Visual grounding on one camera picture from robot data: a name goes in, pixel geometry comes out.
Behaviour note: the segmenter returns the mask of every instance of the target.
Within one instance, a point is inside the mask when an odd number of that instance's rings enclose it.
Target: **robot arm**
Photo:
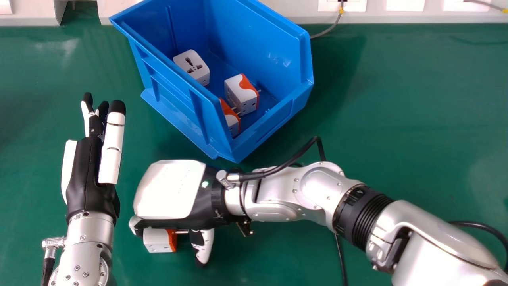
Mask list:
[[[306,219],[364,251],[374,270],[392,275],[394,286],[508,285],[508,276],[478,240],[345,177],[331,162],[275,169],[242,174],[196,161],[157,162],[138,187],[131,229],[149,251],[173,252],[169,233],[204,238],[215,227],[235,222],[247,236],[253,234],[252,221]],[[208,262],[213,235],[208,238],[193,242],[198,265]]]
[[[103,102],[92,109],[85,93],[81,109],[85,138],[66,143],[61,190],[67,204],[67,236],[45,239],[42,286],[105,286],[111,268],[113,229],[120,216],[115,184],[120,168],[125,105]],[[63,248],[53,272],[55,253]]]

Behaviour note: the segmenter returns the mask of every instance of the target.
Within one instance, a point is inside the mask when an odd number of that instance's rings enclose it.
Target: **blue storage box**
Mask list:
[[[129,39],[141,97],[212,159],[239,163],[305,106],[314,84],[307,31],[257,0],[145,0],[110,20]],[[190,49],[210,68],[206,87],[172,61]],[[219,97],[239,73],[261,92],[232,138]]]

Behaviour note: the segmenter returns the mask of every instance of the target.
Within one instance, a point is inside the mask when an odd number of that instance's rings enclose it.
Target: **robotic hand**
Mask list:
[[[291,167],[316,142],[321,161]],[[508,285],[508,276],[478,240],[406,202],[393,201],[327,162],[318,137],[291,160],[253,173],[217,170],[197,161],[159,161],[142,178],[130,220],[150,252],[174,252],[189,233],[198,265],[210,257],[213,229],[252,221],[300,219],[326,226],[364,251],[394,286]]]
[[[125,105],[102,102],[96,111],[81,101],[85,138],[69,140],[63,156],[61,191],[67,204],[67,236],[48,238],[41,286],[105,286],[111,269],[113,229],[120,216],[115,184],[120,171]],[[53,272],[55,253],[63,248]]]

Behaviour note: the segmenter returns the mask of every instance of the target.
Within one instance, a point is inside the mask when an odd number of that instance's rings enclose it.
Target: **socket hole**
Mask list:
[[[185,61],[186,61],[189,65],[194,66],[194,65],[192,64],[192,61],[191,61],[189,58],[185,58]]]

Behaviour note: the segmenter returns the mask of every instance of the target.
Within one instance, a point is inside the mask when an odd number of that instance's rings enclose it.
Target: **green tabletop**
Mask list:
[[[317,32],[324,26],[308,26]],[[83,136],[83,92],[127,105],[122,203],[113,274],[129,285],[340,285],[334,238],[307,221],[219,228],[208,267],[188,241],[149,254],[128,227],[137,184],[161,159],[218,167],[148,106],[127,40],[100,26],[90,4],[61,27],[0,29],[0,285],[37,285],[41,240],[65,235],[60,173],[67,139]],[[347,176],[445,220],[475,220],[508,235],[508,25],[341,25],[312,41],[307,106],[242,164],[277,165],[313,135]],[[303,163],[318,160],[316,150]],[[504,264],[501,245],[472,232]],[[351,285],[390,285],[345,243]]]

